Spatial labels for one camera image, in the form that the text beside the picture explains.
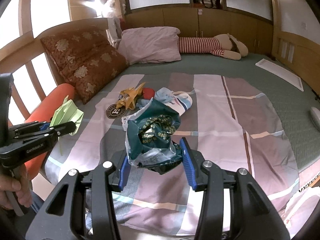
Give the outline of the person left hand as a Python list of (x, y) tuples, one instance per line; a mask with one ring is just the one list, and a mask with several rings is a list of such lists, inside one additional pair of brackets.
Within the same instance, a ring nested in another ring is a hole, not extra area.
[(12, 210), (12, 204), (10, 203), (6, 191), (16, 193), (18, 202), (25, 207), (30, 207), (32, 204), (31, 189), (29, 184), (28, 172), (26, 166), (23, 164), (19, 167), (21, 174), (20, 179), (12, 178), (5, 174), (1, 174), (0, 187), (1, 187), (1, 207), (6, 210)]

